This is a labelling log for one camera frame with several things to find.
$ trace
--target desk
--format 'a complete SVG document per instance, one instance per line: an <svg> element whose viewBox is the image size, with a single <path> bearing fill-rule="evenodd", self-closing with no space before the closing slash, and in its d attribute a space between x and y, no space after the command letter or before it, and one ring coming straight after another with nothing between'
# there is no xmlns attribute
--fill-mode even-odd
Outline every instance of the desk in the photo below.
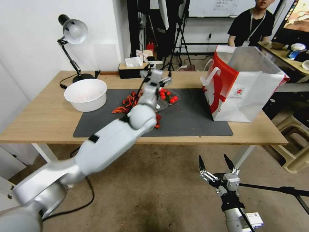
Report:
<svg viewBox="0 0 309 232"><path fill-rule="evenodd" d="M59 82L73 75L73 71L61 71L42 90L0 135L0 143L32 143L47 162L57 160L47 143L81 144L87 138L74 138L73 132L82 112L76 111L64 99L64 90ZM173 83L169 88L201 88L201 72L173 72ZM117 75L99 75L109 89L134 89L141 79L120 79ZM71 84L71 79L63 82ZM137 144L234 144L245 145L235 160L241 164L254 145L285 145L286 139L277 130L264 112L252 123L229 122L233 136L191 136L191 137L140 137Z"/></svg>
<svg viewBox="0 0 309 232"><path fill-rule="evenodd" d="M275 58L278 58L284 64L286 64L292 70L297 70L301 74L307 76L309 71L302 67L302 63L295 60L289 60L286 58L288 50L286 49L274 49L269 42L258 42L260 48L265 50ZM286 83L276 90L276 92L308 92L309 83Z"/></svg>

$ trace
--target white bowl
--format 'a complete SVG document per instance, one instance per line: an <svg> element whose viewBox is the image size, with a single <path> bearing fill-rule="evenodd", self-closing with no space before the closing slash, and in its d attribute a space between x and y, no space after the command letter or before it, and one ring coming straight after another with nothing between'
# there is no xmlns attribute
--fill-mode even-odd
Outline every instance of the white bowl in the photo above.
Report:
<svg viewBox="0 0 309 232"><path fill-rule="evenodd" d="M302 67L305 69L305 70L308 70L309 71L309 60L306 60L302 63Z"/></svg>
<svg viewBox="0 0 309 232"><path fill-rule="evenodd" d="M71 84L64 97L81 112L94 111L106 102L107 86L99 79L84 79Z"/></svg>

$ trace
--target tissue box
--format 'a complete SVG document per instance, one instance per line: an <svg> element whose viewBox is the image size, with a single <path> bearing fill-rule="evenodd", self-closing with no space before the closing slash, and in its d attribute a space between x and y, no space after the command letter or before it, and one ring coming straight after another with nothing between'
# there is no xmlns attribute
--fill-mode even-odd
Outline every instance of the tissue box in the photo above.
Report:
<svg viewBox="0 0 309 232"><path fill-rule="evenodd" d="M139 78L139 71L143 70L147 65L148 63L143 63L141 67L127 67L121 63L118 68L119 76L121 79Z"/></svg>

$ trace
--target person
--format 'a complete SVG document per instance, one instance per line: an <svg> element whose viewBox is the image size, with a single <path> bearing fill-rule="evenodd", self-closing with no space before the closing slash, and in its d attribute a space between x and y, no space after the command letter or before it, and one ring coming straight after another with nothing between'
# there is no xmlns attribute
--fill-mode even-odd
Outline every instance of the person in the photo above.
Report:
<svg viewBox="0 0 309 232"><path fill-rule="evenodd" d="M241 13L233 21L228 34L228 45L258 46L259 41L268 41L272 34L275 17L267 7L275 0L255 0L254 8Z"/></svg>

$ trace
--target red and white paper bag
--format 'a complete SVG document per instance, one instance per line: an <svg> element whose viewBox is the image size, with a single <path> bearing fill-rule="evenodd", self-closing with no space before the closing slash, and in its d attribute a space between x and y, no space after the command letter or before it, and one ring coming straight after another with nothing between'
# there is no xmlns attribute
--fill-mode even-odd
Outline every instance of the red and white paper bag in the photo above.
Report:
<svg viewBox="0 0 309 232"><path fill-rule="evenodd" d="M215 121L252 122L276 88L289 80L255 47L217 46L208 64L201 82Z"/></svg>

